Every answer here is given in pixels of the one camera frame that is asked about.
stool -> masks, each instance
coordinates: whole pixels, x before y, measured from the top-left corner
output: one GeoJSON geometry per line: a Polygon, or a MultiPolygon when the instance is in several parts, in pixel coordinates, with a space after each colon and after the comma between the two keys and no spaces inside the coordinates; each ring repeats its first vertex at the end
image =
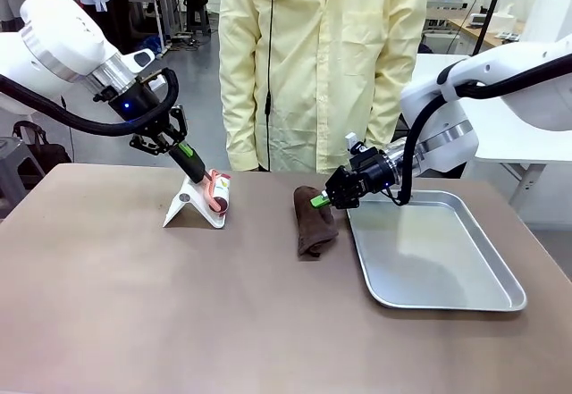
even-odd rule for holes
{"type": "Polygon", "coordinates": [[[203,35],[211,35],[211,22],[208,19],[206,5],[200,10],[190,10],[187,8],[187,32],[201,31],[203,35]],[[195,12],[198,12],[200,22],[195,21],[195,12]]]}
{"type": "Polygon", "coordinates": [[[8,208],[0,208],[0,218],[5,218],[26,197],[18,169],[27,160],[34,164],[38,175],[46,176],[21,139],[0,138],[0,191],[8,201],[8,208]]]}

shirt pocket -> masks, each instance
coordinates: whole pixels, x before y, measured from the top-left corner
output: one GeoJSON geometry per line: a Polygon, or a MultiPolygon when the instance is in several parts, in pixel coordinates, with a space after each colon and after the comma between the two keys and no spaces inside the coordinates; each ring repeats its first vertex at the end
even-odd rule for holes
{"type": "Polygon", "coordinates": [[[342,20],[344,74],[375,74],[375,63],[386,39],[383,13],[345,13],[342,20]]]}

white phone holder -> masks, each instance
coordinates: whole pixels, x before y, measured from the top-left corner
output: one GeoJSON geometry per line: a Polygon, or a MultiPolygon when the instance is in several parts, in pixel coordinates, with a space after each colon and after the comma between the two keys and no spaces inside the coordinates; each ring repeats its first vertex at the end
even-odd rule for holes
{"type": "Polygon", "coordinates": [[[204,189],[200,184],[195,184],[187,176],[182,182],[181,190],[172,199],[171,207],[167,213],[167,217],[164,219],[163,227],[166,227],[175,215],[177,215],[181,209],[186,205],[191,204],[195,206],[197,211],[203,215],[208,222],[210,222],[216,229],[222,229],[224,223],[226,222],[226,214],[218,214],[208,206],[205,200],[204,189]]]}

black pole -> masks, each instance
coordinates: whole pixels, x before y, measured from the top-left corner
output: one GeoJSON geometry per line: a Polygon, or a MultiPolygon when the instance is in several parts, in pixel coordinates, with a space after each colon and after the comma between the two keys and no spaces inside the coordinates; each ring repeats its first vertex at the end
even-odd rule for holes
{"type": "Polygon", "coordinates": [[[489,25],[491,24],[492,15],[494,14],[495,8],[497,8],[497,3],[499,0],[492,0],[491,5],[489,6],[489,11],[486,14],[486,18],[484,19],[483,28],[481,29],[481,34],[479,35],[479,39],[476,41],[475,51],[473,52],[473,56],[479,54],[481,51],[481,47],[483,46],[484,37],[486,36],[486,31],[489,29],[489,25]]]}

tray rim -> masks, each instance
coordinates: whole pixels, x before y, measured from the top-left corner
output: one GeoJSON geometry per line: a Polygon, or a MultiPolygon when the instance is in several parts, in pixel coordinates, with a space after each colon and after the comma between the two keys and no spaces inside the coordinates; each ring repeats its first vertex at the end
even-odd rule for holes
{"type": "MultiPolygon", "coordinates": [[[[473,213],[471,212],[471,210],[469,209],[469,207],[467,206],[467,204],[465,204],[465,201],[460,198],[459,196],[457,196],[454,193],[451,193],[449,191],[446,190],[412,190],[411,191],[411,203],[415,203],[415,194],[444,194],[444,195],[449,195],[450,197],[453,197],[454,199],[457,199],[460,204],[463,205],[464,210],[467,212],[468,216],[471,217],[472,222],[475,223],[475,225],[480,229],[480,231],[484,234],[484,238],[489,242],[490,246],[492,247],[492,249],[494,250],[494,252],[496,253],[496,255],[499,257],[500,262],[502,263],[502,265],[505,267],[505,269],[507,270],[507,272],[509,273],[509,276],[512,278],[512,280],[515,282],[515,284],[517,285],[518,289],[522,292],[523,294],[523,301],[521,304],[519,304],[518,306],[513,306],[511,308],[506,308],[506,309],[483,309],[483,308],[465,308],[465,307],[448,307],[448,306],[411,306],[411,305],[407,305],[407,306],[403,306],[403,305],[397,305],[394,304],[392,302],[388,302],[387,300],[380,298],[372,289],[372,285],[371,282],[369,280],[369,276],[367,274],[367,270],[366,270],[366,266],[364,264],[364,259],[359,251],[359,246],[358,246],[358,241],[356,240],[356,232],[354,231],[354,226],[351,222],[351,212],[355,211],[357,208],[353,208],[353,209],[348,209],[346,212],[348,214],[348,219],[349,219],[349,227],[351,228],[351,234],[353,237],[353,241],[354,244],[356,245],[356,251],[357,251],[357,257],[359,258],[359,265],[361,266],[361,270],[362,273],[364,275],[364,280],[366,282],[366,286],[367,286],[367,290],[369,291],[369,293],[372,295],[372,297],[378,301],[379,303],[381,303],[382,305],[389,307],[391,309],[406,309],[406,310],[433,310],[433,311],[451,311],[451,312],[486,312],[486,313],[501,313],[501,314],[511,314],[511,313],[517,313],[517,312],[522,312],[523,310],[526,309],[527,305],[528,305],[528,295],[526,294],[525,289],[523,288],[522,284],[520,283],[520,281],[518,280],[517,276],[510,270],[510,267],[507,265],[507,262],[504,261],[504,258],[502,258],[501,253],[499,253],[499,250],[494,246],[494,244],[492,243],[492,241],[489,239],[489,237],[486,235],[486,232],[484,231],[484,229],[481,227],[481,224],[478,222],[478,220],[475,218],[475,216],[473,215],[473,213]]],[[[367,195],[366,197],[361,199],[361,202],[380,202],[380,203],[387,203],[390,204],[391,201],[385,197],[384,195],[381,194],[375,194],[375,195],[367,195]]]]}

